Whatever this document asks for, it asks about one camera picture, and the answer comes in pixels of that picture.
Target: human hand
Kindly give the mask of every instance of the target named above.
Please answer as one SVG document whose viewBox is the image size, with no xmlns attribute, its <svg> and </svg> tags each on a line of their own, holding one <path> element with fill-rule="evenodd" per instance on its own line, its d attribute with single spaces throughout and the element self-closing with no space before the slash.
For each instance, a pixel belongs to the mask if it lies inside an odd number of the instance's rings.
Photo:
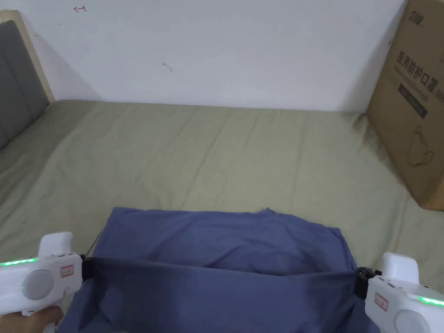
<svg viewBox="0 0 444 333">
<path fill-rule="evenodd" d="M 9 313 L 0 317 L 0 333 L 42 333 L 46 325 L 55 323 L 57 326 L 62 318 L 63 312 L 58 306 L 40 310 L 31 316 Z"/>
</svg>

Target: wall mark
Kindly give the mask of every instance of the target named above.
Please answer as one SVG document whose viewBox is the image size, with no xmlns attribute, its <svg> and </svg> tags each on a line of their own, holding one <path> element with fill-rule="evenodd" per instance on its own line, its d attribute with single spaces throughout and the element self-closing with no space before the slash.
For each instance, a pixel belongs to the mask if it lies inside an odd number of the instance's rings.
<svg viewBox="0 0 444 333">
<path fill-rule="evenodd" d="M 83 9 L 84 11 L 86 11 L 86 9 L 85 9 L 85 5 L 83 5 L 82 8 L 77 8 L 77 6 L 74 7 L 74 10 L 75 10 L 76 13 L 78 13 L 78 10 L 81 10 L 81 9 Z"/>
<path fill-rule="evenodd" d="M 173 69 L 170 66 L 168 66 L 166 63 L 162 63 L 162 65 L 168 68 L 171 73 L 173 72 Z"/>
</svg>

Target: bed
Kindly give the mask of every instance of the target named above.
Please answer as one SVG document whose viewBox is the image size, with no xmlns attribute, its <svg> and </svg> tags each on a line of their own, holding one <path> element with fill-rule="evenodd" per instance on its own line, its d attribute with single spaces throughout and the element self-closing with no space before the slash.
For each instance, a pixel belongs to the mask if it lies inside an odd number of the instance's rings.
<svg viewBox="0 0 444 333">
<path fill-rule="evenodd" d="M 58 231 L 87 253 L 116 206 L 269 207 L 339 227 L 360 266 L 380 267 L 385 251 L 412 256 L 421 280 L 444 291 L 444 214 L 412 199 L 365 115 L 51 103 L 20 16 L 9 17 L 17 25 L 0 25 L 0 261 L 35 255 Z"/>
</svg>

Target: round button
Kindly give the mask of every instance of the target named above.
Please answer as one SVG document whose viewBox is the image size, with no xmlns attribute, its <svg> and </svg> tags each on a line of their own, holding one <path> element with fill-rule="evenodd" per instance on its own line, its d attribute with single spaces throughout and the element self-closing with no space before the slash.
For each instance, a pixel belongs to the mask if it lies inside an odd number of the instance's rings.
<svg viewBox="0 0 444 333">
<path fill-rule="evenodd" d="M 401 310 L 394 320 L 397 332 L 430 333 L 427 322 L 418 312 Z"/>
<path fill-rule="evenodd" d="M 27 299 L 37 301 L 47 296 L 53 287 L 54 278 L 50 272 L 35 270 L 23 280 L 21 290 Z"/>
</svg>

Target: gray upholstered headboard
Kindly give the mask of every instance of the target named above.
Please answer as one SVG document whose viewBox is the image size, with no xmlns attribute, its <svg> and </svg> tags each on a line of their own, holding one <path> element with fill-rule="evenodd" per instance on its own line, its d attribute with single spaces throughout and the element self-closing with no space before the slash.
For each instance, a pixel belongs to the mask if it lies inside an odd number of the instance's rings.
<svg viewBox="0 0 444 333">
<path fill-rule="evenodd" d="M 48 105 L 15 22 L 0 23 L 0 150 L 40 117 Z"/>
</svg>

